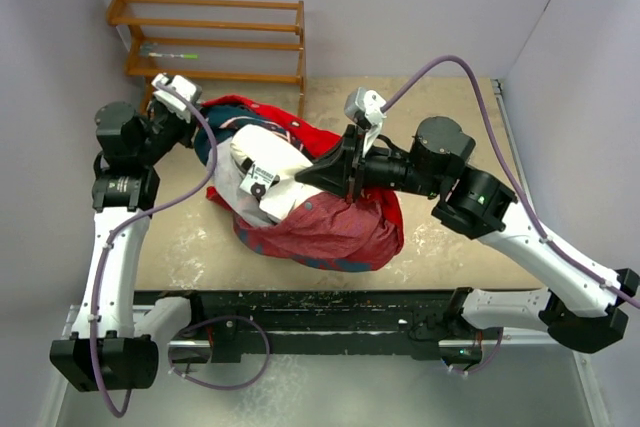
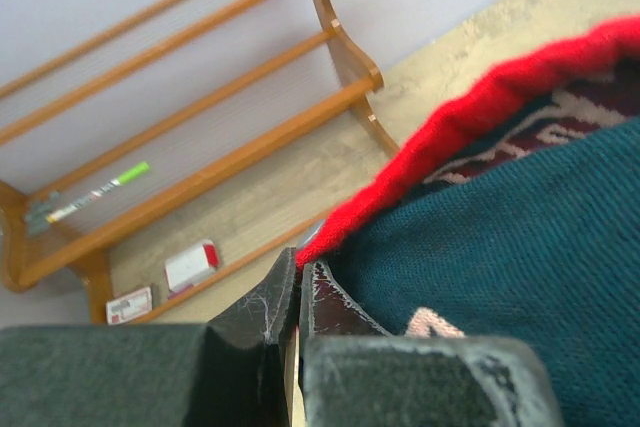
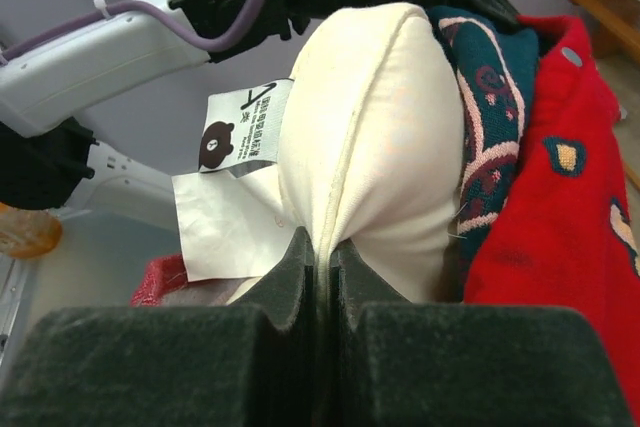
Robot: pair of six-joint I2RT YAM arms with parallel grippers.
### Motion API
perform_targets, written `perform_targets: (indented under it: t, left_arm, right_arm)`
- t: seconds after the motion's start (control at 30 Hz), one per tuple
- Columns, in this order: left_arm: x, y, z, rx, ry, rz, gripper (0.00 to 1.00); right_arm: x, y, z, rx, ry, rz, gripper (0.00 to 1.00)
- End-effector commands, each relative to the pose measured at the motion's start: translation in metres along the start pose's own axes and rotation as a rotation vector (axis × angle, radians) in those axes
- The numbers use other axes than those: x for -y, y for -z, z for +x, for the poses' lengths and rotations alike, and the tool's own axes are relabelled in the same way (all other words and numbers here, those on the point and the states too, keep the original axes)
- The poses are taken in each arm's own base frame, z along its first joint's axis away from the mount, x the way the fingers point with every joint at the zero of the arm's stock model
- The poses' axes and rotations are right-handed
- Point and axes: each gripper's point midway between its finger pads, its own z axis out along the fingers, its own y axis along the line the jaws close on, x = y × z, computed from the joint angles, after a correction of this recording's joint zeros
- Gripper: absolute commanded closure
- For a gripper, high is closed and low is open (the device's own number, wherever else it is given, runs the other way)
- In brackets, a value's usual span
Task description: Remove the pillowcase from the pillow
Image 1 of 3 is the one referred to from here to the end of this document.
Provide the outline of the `white pillow insert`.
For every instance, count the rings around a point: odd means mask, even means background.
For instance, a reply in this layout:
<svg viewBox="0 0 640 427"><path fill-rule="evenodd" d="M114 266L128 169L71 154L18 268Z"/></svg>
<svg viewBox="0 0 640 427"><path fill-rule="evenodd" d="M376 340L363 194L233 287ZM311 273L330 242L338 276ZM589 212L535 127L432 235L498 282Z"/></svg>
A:
<svg viewBox="0 0 640 427"><path fill-rule="evenodd" d="M270 227L321 192L295 180L311 165L283 136L246 125L218 145L213 187L249 225Z"/></svg>

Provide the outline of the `red printed pillowcase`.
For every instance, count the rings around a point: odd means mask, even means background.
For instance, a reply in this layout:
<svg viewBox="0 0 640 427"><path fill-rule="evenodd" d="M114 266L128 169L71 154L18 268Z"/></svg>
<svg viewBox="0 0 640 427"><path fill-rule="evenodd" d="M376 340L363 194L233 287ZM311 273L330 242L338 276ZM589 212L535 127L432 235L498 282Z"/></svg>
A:
<svg viewBox="0 0 640 427"><path fill-rule="evenodd" d="M232 164L231 146L241 130L255 137L251 147L258 153L273 154L273 142L279 140L286 145L279 157L298 156L306 162L327 153L339 135L238 95L206 101L201 113L216 138L211 143L199 131L194 140L201 163L216 165L207 198L231 212L234 233L247 248L311 268L344 272L378 270L402 250L402 212L390 190L369 188L352 204L323 191L295 195L293 208L279 222L240 191L241 175Z"/></svg>

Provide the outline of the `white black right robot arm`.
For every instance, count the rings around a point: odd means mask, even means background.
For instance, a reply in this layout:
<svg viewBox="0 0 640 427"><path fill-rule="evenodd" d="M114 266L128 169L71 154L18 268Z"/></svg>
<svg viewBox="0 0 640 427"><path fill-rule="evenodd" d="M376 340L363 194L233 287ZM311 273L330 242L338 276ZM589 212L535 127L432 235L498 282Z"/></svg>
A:
<svg viewBox="0 0 640 427"><path fill-rule="evenodd" d="M391 141L368 147L367 135L348 126L327 154L296 173L296 181L349 202L373 187L433 199L432 214L442 226L500 252L543 285L528 291L456 290L444 316L452 336L529 329L588 354L623 338L628 317L621 305L637 292L638 274L606 268L561 239L544 239L513 190L469 165L475 141L458 123L442 116L424 119L409 150Z"/></svg>

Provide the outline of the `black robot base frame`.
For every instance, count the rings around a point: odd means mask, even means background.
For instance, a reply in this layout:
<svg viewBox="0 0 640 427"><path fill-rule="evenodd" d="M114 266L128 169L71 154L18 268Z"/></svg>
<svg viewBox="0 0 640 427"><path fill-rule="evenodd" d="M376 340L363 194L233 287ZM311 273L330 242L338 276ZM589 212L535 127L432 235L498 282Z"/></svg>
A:
<svg viewBox="0 0 640 427"><path fill-rule="evenodd" d="M502 334L459 313L467 289L185 291L191 331L174 359L237 363L244 355L370 355L480 363Z"/></svg>

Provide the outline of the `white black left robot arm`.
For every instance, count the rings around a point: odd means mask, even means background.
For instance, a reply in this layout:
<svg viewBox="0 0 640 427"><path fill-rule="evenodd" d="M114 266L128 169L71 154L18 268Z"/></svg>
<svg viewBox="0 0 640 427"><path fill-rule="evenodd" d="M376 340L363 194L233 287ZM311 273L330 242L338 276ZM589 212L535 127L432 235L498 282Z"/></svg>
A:
<svg viewBox="0 0 640 427"><path fill-rule="evenodd" d="M92 186L94 248L85 293L50 361L79 392L149 388L160 362L161 336L202 334L204 312L184 299L162 300L145 319L134 318L134 293L142 244L160 178L156 163L176 144L192 145L192 113L180 101L154 100L145 116L126 102L112 102L95 117L100 151Z"/></svg>

